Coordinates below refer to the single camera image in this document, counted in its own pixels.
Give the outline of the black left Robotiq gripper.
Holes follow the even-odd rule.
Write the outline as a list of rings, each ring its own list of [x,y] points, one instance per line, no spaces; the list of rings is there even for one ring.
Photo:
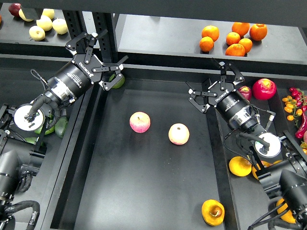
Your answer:
[[[123,63],[128,56],[124,56],[117,63],[102,64],[96,55],[92,55],[95,44],[107,32],[107,29],[99,34],[82,32],[66,43],[65,47],[74,55],[73,59],[47,81],[51,92],[62,102],[77,100],[95,82],[98,82],[104,91],[109,91],[122,79]],[[112,74],[116,77],[109,82]]]

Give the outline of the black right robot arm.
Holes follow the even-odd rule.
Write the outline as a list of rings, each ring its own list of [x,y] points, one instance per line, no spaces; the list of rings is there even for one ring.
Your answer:
[[[236,142],[243,151],[243,159],[256,168],[256,176],[269,198],[281,197],[283,202],[274,210],[285,206],[275,217],[267,214],[249,226],[250,230],[268,224],[290,230],[307,228],[307,156],[289,134],[282,136],[269,132],[275,113],[263,127],[260,123],[259,108],[252,105],[235,88],[244,81],[241,72],[232,62],[212,60],[220,70],[216,82],[207,79],[202,91],[189,89],[189,101],[201,113],[213,107],[228,124],[231,132],[237,132]]]

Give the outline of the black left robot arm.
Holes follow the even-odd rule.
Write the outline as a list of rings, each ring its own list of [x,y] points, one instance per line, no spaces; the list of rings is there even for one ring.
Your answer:
[[[31,74],[43,85],[44,91],[30,103],[0,109],[0,227],[15,228],[16,212],[32,209],[27,229],[33,230],[40,215],[40,204],[25,200],[13,204],[16,192],[25,192],[40,170],[46,154],[42,145],[45,132],[52,129],[64,115],[64,109],[98,83],[110,90],[122,78],[122,61],[106,63],[93,49],[107,34],[83,32],[66,44],[72,60],[46,80],[36,70]]]

